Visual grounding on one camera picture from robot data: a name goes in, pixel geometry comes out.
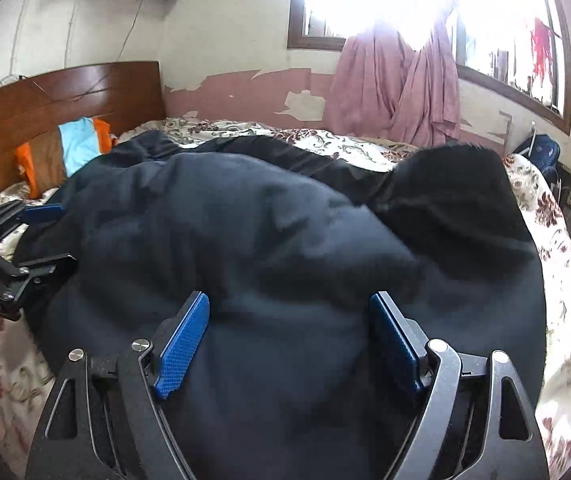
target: bed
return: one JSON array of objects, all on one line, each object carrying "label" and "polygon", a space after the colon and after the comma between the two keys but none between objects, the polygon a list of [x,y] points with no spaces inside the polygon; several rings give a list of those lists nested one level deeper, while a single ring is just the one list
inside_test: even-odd
[{"label": "bed", "polygon": [[[27,95],[16,103],[17,95]],[[416,150],[405,144],[334,136],[321,130],[279,130],[258,123],[164,117],[156,63],[119,63],[46,74],[0,89],[0,203],[24,199],[28,190],[14,168],[22,142],[81,115],[101,117],[127,142],[162,130],[174,142],[197,146],[214,137],[273,136],[294,146],[341,158],[374,171],[392,171]],[[553,479],[571,478],[571,241],[565,220],[541,174],[523,157],[509,155],[505,170],[539,251],[547,301],[547,358],[536,409]],[[51,195],[44,194],[39,202]],[[19,228],[0,247],[11,257]],[[27,325],[0,322],[0,457],[22,476],[44,400],[54,377],[32,342]]]}]

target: floral bedsheet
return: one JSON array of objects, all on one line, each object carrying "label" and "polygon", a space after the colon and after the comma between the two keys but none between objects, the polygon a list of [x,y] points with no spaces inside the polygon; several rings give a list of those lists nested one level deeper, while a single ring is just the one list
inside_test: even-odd
[{"label": "floral bedsheet", "polygon": [[[214,137],[268,135],[319,155],[341,158],[374,171],[392,171],[416,151],[388,141],[334,136],[321,130],[279,130],[258,123],[198,121],[194,118],[150,121],[123,134],[125,142],[151,129],[165,131],[185,147]],[[547,302],[547,357],[536,418],[543,436],[550,477],[557,480],[571,463],[571,241],[563,214],[539,171],[520,155],[504,160],[517,203],[541,257]],[[27,196],[17,184],[0,193],[0,203]],[[22,226],[0,247],[11,254]],[[36,349],[25,323],[0,322],[0,457],[22,477],[28,450],[54,377]]]}]

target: pink curtain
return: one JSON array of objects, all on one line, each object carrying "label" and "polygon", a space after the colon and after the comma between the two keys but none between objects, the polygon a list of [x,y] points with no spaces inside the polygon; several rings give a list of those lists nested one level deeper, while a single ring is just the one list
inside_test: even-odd
[{"label": "pink curtain", "polygon": [[438,20],[418,52],[388,25],[345,42],[323,120],[337,135],[379,137],[438,146],[459,137],[459,78]]}]

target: pillow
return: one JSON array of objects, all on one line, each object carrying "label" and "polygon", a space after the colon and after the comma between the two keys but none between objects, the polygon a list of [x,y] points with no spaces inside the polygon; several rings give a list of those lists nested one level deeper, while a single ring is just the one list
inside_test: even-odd
[{"label": "pillow", "polygon": [[82,117],[59,125],[16,149],[16,164],[35,199],[59,187],[93,158],[112,149],[110,125],[101,119]]}]

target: blue gripper pad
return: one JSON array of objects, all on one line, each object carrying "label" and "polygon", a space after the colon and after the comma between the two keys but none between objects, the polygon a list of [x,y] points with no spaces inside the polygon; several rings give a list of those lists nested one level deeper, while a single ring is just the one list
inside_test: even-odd
[{"label": "blue gripper pad", "polygon": [[153,337],[160,354],[155,363],[153,387],[166,400],[177,390],[210,320],[210,300],[203,292],[193,292],[178,315],[164,321]]},{"label": "blue gripper pad", "polygon": [[370,298],[370,319],[376,343],[381,349],[392,380],[412,402],[420,403],[426,387],[421,380],[418,353],[424,351],[414,341],[416,338],[407,320],[385,292],[374,294]]},{"label": "blue gripper pad", "polygon": [[18,214],[24,224],[42,224],[53,222],[63,216],[65,210],[61,204],[45,204],[26,207]]}]

